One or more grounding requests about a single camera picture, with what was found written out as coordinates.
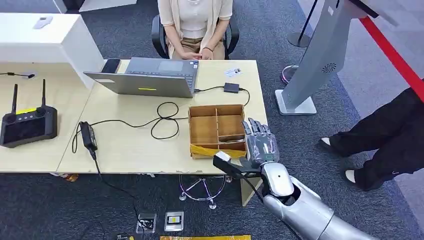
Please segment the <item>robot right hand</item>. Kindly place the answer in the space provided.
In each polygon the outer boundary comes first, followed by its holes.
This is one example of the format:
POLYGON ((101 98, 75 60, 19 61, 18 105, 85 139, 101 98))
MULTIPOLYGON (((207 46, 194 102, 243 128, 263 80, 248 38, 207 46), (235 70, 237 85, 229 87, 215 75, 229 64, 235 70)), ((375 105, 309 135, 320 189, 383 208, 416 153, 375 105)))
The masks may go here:
POLYGON ((242 125, 247 146, 246 158, 251 167, 257 169, 266 163, 279 162, 278 143, 269 126, 251 117, 248 121, 243 120, 242 125))

